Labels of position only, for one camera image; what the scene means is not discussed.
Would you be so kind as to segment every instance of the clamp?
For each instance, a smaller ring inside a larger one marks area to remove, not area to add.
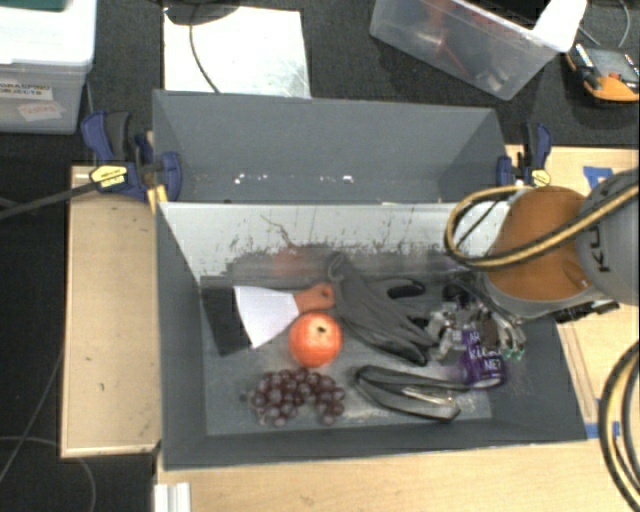
[[[95,152],[100,164],[90,174],[91,181],[102,193],[124,194],[142,202],[148,200],[160,182],[168,200],[177,200],[182,185],[178,154],[166,152],[154,162],[153,149],[146,137],[136,136],[136,161],[132,161],[127,137],[129,117],[128,112],[98,110],[80,123],[84,143]]]
[[[551,182],[544,169],[547,157],[551,154],[551,132],[542,123],[522,123],[521,128],[524,153],[518,152],[515,168],[510,157],[502,156],[498,159],[497,185],[521,182],[532,187],[545,187]]]

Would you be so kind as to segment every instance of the cable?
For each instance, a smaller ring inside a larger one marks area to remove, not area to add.
[[[629,31],[631,30],[631,13],[629,12],[629,8],[627,7],[627,4],[624,3],[624,0],[617,0],[617,1],[620,4],[620,7],[622,7],[622,10],[624,11],[624,15],[626,18],[626,26],[624,29],[624,33],[622,34],[622,38],[618,42],[618,46],[617,46],[618,48],[622,48],[622,45],[627,40],[627,37],[629,36]],[[589,32],[587,32],[582,25],[578,25],[578,30],[593,44],[595,44],[596,46],[602,46],[600,41],[598,41]]]
[[[86,183],[85,185],[80,185],[79,187],[74,187],[70,190],[65,190],[64,192],[58,192],[57,194],[43,197],[41,199],[36,199],[35,201],[31,201],[29,203],[22,203],[17,206],[13,206],[12,208],[0,211],[0,221],[6,220],[10,217],[14,217],[16,215],[20,215],[21,213],[26,213],[38,208],[42,208],[43,206],[49,206],[61,201],[68,201],[69,199],[73,199],[94,190],[96,190],[96,185],[95,183],[91,182]]]
[[[638,464],[638,455],[633,444],[633,439],[631,438],[631,400],[634,387],[638,382],[639,372],[640,367],[637,364],[634,365],[631,370],[631,375],[629,376],[628,384],[624,390],[624,398],[622,400],[622,436],[624,448],[627,452],[631,470],[633,471],[636,482],[640,482],[640,464]]]
[[[618,0],[618,3],[621,5],[622,10],[624,11],[624,14],[627,19],[627,26],[624,29],[624,34],[622,35],[622,39],[620,39],[620,42],[618,43],[618,48],[622,48],[622,45],[627,40],[627,37],[629,36],[629,31],[631,30],[631,13],[629,12],[629,8],[627,7],[627,4],[625,4],[623,0]]]
[[[24,439],[24,441],[29,443],[36,443],[36,444],[41,444],[45,446],[51,446],[56,449],[58,448],[58,443],[55,443],[48,439],[43,439],[41,437],[28,436],[23,438],[22,436],[0,436],[0,441],[6,441],[6,442],[18,441],[22,439]],[[78,461],[78,464],[80,464],[80,466],[86,473],[87,478],[89,479],[89,485],[91,486],[91,503],[89,504],[88,510],[89,512],[93,512],[96,508],[96,502],[98,497],[98,493],[96,490],[96,479],[93,476],[93,472],[91,471],[91,468],[83,459],[76,459],[76,460]]]
[[[42,407],[44,406],[44,403],[45,403],[47,397],[49,396],[51,388],[53,387],[53,384],[54,384],[54,382],[56,380],[56,376],[58,375],[58,370],[60,369],[60,366],[62,364],[63,356],[64,356],[64,348],[60,349],[60,353],[58,354],[58,358],[56,359],[56,363],[54,365],[53,371],[51,372],[51,375],[49,376],[49,380],[47,381],[47,385],[45,386],[44,391],[42,393],[42,396],[40,397],[40,400],[38,401],[38,405],[36,406],[33,414],[31,415],[31,418],[29,419],[29,422],[27,423],[27,426],[25,427],[24,432],[22,433],[22,435],[21,436],[0,436],[0,441],[17,441],[17,444],[16,444],[15,448],[13,449],[13,452],[11,452],[11,455],[9,456],[9,460],[4,465],[4,467],[2,469],[2,472],[0,472],[0,485],[2,485],[2,482],[4,481],[5,477],[7,476],[7,473],[9,473],[9,469],[11,469],[11,466],[13,465],[14,460],[16,459],[18,454],[20,453],[20,450],[24,446],[25,442],[34,442],[34,443],[44,444],[44,445],[48,445],[48,446],[54,446],[56,448],[58,446],[53,441],[49,441],[47,439],[42,439],[42,438],[39,438],[39,437],[31,437],[31,436],[29,436],[29,433],[31,432],[31,428],[33,427],[33,424],[35,423],[36,419],[38,418],[38,415],[40,414],[40,411],[42,410]],[[82,465],[82,468],[87,473],[87,476],[89,477],[89,481],[90,481],[90,484],[91,484],[91,505],[89,507],[89,512],[92,512],[95,509],[95,505],[96,505],[96,484],[95,484],[95,479],[93,478],[93,474],[91,472],[91,469],[87,465],[87,463],[84,462],[82,459],[78,459],[78,461],[80,462],[80,464]]]
[[[11,464],[13,464],[14,459],[18,455],[18,452],[20,451],[20,449],[22,448],[24,441],[29,436],[29,432],[31,432],[31,427],[33,427],[33,424],[35,423],[36,418],[38,417],[38,414],[40,414],[40,410],[42,409],[42,406],[44,405],[44,402],[47,399],[47,396],[49,395],[49,391],[51,391],[51,387],[55,382],[56,375],[58,374],[58,368],[60,368],[60,364],[62,364],[63,354],[64,354],[64,350],[60,350],[60,354],[58,354],[58,359],[56,360],[56,364],[53,368],[53,371],[51,372],[51,376],[49,377],[49,382],[47,382],[47,385],[44,388],[44,392],[40,397],[40,401],[38,402],[38,405],[36,406],[34,413],[31,415],[31,419],[29,420],[29,423],[27,423],[27,426],[24,429],[24,432],[22,434],[22,437],[20,438],[20,441],[18,442],[13,452],[9,456],[9,460],[4,465],[2,472],[0,472],[0,485],[2,485],[2,481],[4,480],[5,476],[7,476],[7,473],[9,472],[9,468],[11,467]]]
[[[198,66],[198,69],[200,70],[200,74],[207,81],[207,83],[209,84],[209,87],[211,87],[211,90],[213,90],[213,92],[216,94],[222,94],[220,89],[216,87],[216,84],[213,83],[213,81],[207,74],[207,71],[204,69],[202,62],[200,62],[200,57],[198,57],[198,52],[196,51],[196,45],[193,41],[193,22],[195,21],[196,13],[198,12],[198,9],[200,9],[201,5],[203,4],[195,5],[191,13],[191,18],[189,20],[189,44],[191,45],[191,53],[193,54],[193,59],[196,61],[196,65]]]
[[[480,216],[480,218],[478,220],[476,220],[473,225],[467,229],[467,231],[465,232],[464,235],[462,235],[460,237],[460,240],[458,240],[458,246],[461,246],[464,241],[469,237],[469,235],[471,233],[473,233],[476,228],[484,221],[484,219],[486,219],[489,214],[493,211],[493,209],[498,206],[499,201],[494,201],[493,203],[491,203],[491,206],[489,206],[489,208],[487,208],[487,210]]]
[[[503,198],[522,189],[523,187],[517,185],[492,188],[471,194],[458,203],[451,212],[445,229],[444,245],[449,252],[449,256],[467,267],[480,270],[499,270],[512,265],[525,263],[575,238],[580,232],[588,229],[606,215],[621,208],[638,196],[638,182],[636,181],[620,191],[610,194],[604,201],[597,205],[597,207],[585,210],[559,228],[531,242],[490,256],[470,257],[463,254],[458,249],[454,240],[455,228],[461,216],[466,213],[471,206],[487,198]]]
[[[636,512],[640,512],[640,492],[638,490],[640,486],[637,479],[634,480],[632,472],[616,445],[613,431],[613,405],[615,400],[619,398],[616,393],[619,393],[620,389],[624,391],[623,403],[630,400],[632,396],[632,393],[627,390],[637,382],[637,379],[634,378],[634,374],[637,377],[634,367],[637,370],[639,352],[640,343],[636,341],[613,367],[605,383],[598,410],[598,436],[607,469],[622,496]],[[630,404],[623,405],[623,409],[625,407],[630,408]]]

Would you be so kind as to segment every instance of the wooden board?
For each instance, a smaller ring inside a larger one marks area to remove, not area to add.
[[[554,148],[547,170],[554,184],[586,194],[584,165],[620,171],[637,166],[638,155]],[[148,452],[160,439],[152,225],[149,208],[126,197],[72,201],[63,456]],[[561,334],[593,413],[591,400],[637,339],[638,310],[592,316]],[[215,471],[164,472],[160,463],[157,479],[189,482],[193,512],[628,510],[594,440]]]

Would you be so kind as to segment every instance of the grapes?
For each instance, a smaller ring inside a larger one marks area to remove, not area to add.
[[[328,375],[297,368],[265,372],[248,397],[260,424],[281,428],[304,404],[314,407],[322,425],[333,425],[344,413],[345,395]]]

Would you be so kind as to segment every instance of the white box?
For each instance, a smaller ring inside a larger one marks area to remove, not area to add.
[[[93,64],[97,0],[0,7],[0,131],[74,133]]]

